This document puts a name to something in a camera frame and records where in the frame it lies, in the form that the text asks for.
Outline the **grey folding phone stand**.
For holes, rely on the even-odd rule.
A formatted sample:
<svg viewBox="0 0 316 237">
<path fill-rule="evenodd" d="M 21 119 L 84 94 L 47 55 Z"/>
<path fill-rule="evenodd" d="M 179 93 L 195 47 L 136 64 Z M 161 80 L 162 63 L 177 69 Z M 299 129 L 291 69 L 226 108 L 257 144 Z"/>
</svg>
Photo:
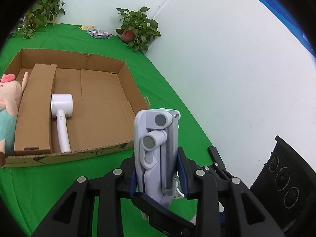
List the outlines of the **grey folding phone stand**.
<svg viewBox="0 0 316 237">
<path fill-rule="evenodd" d="M 178 154 L 178 121 L 172 109 L 149 109 L 137 113 L 133 123 L 135 172 L 138 191 L 164 208 L 174 199 Z"/>
</svg>

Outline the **white hair dryer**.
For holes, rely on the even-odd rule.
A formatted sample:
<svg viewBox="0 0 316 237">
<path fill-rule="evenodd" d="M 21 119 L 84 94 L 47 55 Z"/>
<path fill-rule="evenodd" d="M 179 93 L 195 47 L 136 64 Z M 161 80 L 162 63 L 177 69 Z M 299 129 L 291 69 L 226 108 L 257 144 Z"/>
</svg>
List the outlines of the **white hair dryer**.
<svg viewBox="0 0 316 237">
<path fill-rule="evenodd" d="M 51 95 L 51 116 L 56 120 L 59 149 L 62 153 L 70 152 L 66 119 L 73 114 L 73 97 L 71 94 Z"/>
</svg>

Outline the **green tablecloth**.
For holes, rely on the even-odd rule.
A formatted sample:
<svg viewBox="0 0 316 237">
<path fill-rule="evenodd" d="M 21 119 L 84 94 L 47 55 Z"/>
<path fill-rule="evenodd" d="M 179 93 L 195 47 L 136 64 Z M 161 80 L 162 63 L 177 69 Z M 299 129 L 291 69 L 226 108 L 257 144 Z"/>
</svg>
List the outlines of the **green tablecloth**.
<svg viewBox="0 0 316 237">
<path fill-rule="evenodd" d="M 208 137 L 185 104 L 166 82 L 151 61 L 134 53 L 117 37 L 95 39 L 78 26 L 49 25 L 37 31 L 35 38 L 10 38 L 1 50 L 1 69 L 4 70 L 21 49 L 54 49 L 97 54 L 127 63 L 143 96 L 152 108 L 176 109 L 179 121 L 179 145 L 198 165 L 211 164 L 207 147 Z M 1 196 L 12 216 L 26 235 L 31 235 L 51 207 L 79 177 L 94 179 L 104 176 L 132 155 L 131 150 L 112 153 L 68 163 L 22 168 L 1 169 Z"/>
</svg>

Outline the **brown cardboard divider box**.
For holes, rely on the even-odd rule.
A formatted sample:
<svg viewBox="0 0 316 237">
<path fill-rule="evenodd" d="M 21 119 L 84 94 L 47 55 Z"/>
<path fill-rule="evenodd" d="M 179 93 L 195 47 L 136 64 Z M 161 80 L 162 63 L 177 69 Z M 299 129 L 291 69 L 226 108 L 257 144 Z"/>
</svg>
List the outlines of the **brown cardboard divider box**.
<svg viewBox="0 0 316 237">
<path fill-rule="evenodd" d="M 14 151 L 17 155 L 52 153 L 51 95 L 56 64 L 35 64 L 21 100 Z"/>
</svg>

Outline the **cardboard tray box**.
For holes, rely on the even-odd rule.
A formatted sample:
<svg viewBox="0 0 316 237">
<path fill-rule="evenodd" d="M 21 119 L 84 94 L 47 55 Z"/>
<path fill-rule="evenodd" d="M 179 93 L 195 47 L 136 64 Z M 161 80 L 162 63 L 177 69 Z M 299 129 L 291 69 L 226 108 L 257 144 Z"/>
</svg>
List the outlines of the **cardboard tray box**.
<svg viewBox="0 0 316 237">
<path fill-rule="evenodd" d="M 18 81 L 35 64 L 56 64 L 53 94 L 71 94 L 67 118 L 71 151 L 59 149 L 56 120 L 51 117 L 52 153 L 5 157 L 3 167 L 31 167 L 103 156 L 133 147 L 135 115 L 147 109 L 126 63 L 95 54 L 22 49 L 5 69 Z"/>
</svg>

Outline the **pink pig plush toy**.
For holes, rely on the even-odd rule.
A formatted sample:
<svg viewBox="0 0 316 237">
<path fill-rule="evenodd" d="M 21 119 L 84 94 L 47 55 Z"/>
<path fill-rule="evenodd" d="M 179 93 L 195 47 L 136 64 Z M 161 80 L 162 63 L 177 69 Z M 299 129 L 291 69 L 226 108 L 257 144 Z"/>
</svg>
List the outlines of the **pink pig plush toy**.
<svg viewBox="0 0 316 237">
<path fill-rule="evenodd" d="M 28 72 L 24 73 L 21 84 L 14 74 L 1 77 L 1 167 L 5 157 L 14 156 L 14 135 L 21 99 L 28 82 Z"/>
</svg>

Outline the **small potted plant red pot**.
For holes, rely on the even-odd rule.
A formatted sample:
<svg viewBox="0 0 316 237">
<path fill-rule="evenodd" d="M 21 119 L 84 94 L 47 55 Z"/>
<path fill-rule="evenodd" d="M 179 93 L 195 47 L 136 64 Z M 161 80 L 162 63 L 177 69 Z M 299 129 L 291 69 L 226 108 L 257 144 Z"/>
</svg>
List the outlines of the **small potted plant red pot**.
<svg viewBox="0 0 316 237">
<path fill-rule="evenodd" d="M 149 7 L 143 6 L 138 11 L 116 8 L 120 15 L 120 28 L 116 28 L 116 33 L 121 41 L 127 44 L 133 52 L 140 51 L 145 54 L 148 47 L 161 36 L 158 30 L 159 24 L 156 20 L 148 18 Z"/>
</svg>

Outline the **colourful tissue packet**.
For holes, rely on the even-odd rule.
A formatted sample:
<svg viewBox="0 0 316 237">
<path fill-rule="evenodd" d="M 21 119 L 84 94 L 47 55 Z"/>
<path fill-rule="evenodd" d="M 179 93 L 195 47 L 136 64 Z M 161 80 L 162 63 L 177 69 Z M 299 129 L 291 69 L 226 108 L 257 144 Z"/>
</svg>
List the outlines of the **colourful tissue packet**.
<svg viewBox="0 0 316 237">
<path fill-rule="evenodd" d="M 97 29 L 88 29 L 87 34 L 96 39 L 111 39 L 111 34 Z"/>
</svg>

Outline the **yellow card packet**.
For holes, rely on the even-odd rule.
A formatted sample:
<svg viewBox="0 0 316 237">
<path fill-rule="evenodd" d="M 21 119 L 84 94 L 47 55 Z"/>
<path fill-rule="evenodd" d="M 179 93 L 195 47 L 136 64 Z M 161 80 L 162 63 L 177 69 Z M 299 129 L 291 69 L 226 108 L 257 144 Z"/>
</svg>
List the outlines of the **yellow card packet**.
<svg viewBox="0 0 316 237">
<path fill-rule="evenodd" d="M 93 26 L 93 25 L 90 25 L 90 26 L 81 25 L 81 26 L 79 26 L 79 29 L 81 31 L 88 31 L 89 29 L 95 29 L 95 26 Z"/>
</svg>

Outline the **large potted plant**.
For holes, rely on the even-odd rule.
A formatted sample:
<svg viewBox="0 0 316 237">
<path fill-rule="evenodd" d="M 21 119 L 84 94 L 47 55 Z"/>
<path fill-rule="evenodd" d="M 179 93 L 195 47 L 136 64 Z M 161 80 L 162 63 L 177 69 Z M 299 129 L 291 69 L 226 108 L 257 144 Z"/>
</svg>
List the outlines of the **large potted plant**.
<svg viewBox="0 0 316 237">
<path fill-rule="evenodd" d="M 18 20 L 8 37 L 34 38 L 38 28 L 47 23 L 54 25 L 58 16 L 65 14 L 64 5 L 63 0 L 37 0 Z"/>
</svg>

